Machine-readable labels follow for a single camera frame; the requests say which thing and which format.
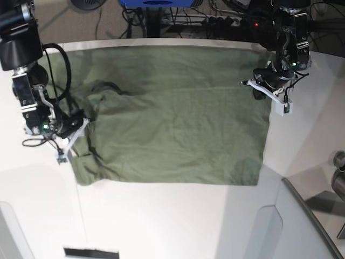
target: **white bracket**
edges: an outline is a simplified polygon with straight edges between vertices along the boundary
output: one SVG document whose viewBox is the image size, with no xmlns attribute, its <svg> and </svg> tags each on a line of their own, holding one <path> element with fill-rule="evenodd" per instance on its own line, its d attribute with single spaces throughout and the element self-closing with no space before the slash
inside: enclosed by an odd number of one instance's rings
<svg viewBox="0 0 345 259">
<path fill-rule="evenodd" d="M 59 157 L 58 157 L 59 163 L 67 163 L 68 162 L 68 155 L 70 153 L 70 150 L 71 150 L 73 144 L 76 142 L 76 140 L 79 137 L 83 137 L 85 135 L 85 127 L 87 126 L 87 124 L 89 124 L 89 122 L 90 122 L 89 119 L 84 118 L 82 126 L 74 134 L 71 135 L 69 143 L 63 149 L 64 153 L 62 155 L 59 155 Z"/>
<path fill-rule="evenodd" d="M 270 97 L 275 102 L 275 112 L 277 112 L 279 115 L 283 116 L 284 114 L 292 113 L 293 103 L 290 101 L 290 99 L 286 103 L 280 98 L 278 98 L 279 94 L 284 92 L 283 88 L 280 88 L 272 93 L 268 89 L 264 88 L 263 86 L 258 85 L 253 79 L 248 80 L 247 85 L 250 85 L 254 89 Z"/>
</svg>

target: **blue object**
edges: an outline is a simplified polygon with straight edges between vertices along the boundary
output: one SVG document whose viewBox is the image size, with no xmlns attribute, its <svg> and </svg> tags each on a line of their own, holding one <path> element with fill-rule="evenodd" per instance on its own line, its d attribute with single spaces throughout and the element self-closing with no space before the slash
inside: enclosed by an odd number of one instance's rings
<svg viewBox="0 0 345 259">
<path fill-rule="evenodd" d="M 195 0 L 121 0 L 128 8 L 137 7 L 192 7 Z"/>
</svg>

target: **black motor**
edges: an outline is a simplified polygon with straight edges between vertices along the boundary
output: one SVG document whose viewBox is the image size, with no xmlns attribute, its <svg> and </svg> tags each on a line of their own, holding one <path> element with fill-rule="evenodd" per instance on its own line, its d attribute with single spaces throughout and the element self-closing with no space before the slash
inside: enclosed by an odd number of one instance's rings
<svg viewBox="0 0 345 259">
<path fill-rule="evenodd" d="M 28 66 L 43 56 L 31 1 L 0 1 L 0 37 L 4 71 Z"/>
</svg>

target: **wrinkled fabric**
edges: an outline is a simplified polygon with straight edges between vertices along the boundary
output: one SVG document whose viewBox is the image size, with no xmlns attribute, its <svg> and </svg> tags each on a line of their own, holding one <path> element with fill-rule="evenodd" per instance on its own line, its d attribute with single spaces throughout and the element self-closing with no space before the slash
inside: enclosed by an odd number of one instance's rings
<svg viewBox="0 0 345 259">
<path fill-rule="evenodd" d="M 50 56 L 63 88 L 63 60 Z M 271 102 L 255 100 L 252 88 L 240 82 L 264 66 L 267 53 L 142 46 L 68 56 L 71 95 L 93 120 L 73 147 L 79 184 L 258 183 Z M 45 57 L 40 64 L 48 68 Z"/>
</svg>

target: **white tabletop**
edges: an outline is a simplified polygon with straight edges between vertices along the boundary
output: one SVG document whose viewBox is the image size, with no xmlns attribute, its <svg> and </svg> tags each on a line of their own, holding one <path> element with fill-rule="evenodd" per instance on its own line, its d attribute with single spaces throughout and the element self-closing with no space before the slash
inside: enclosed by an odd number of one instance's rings
<svg viewBox="0 0 345 259">
<path fill-rule="evenodd" d="M 192 45 L 262 50 L 256 44 L 200 39 L 123 39 L 62 44 L 66 51 L 111 46 Z M 23 148 L 11 72 L 0 72 L 0 200 L 11 204 L 36 259 L 63 258 L 62 247 L 119 250 L 121 258 L 242 258 L 256 212 L 273 205 L 282 176 L 303 198 L 330 190 L 329 158 L 345 149 L 345 60 L 312 53 L 310 76 L 291 97 L 294 113 L 272 110 L 256 187 L 100 181 L 77 186 L 49 145 Z M 317 214 L 336 234 L 345 219 Z"/>
</svg>

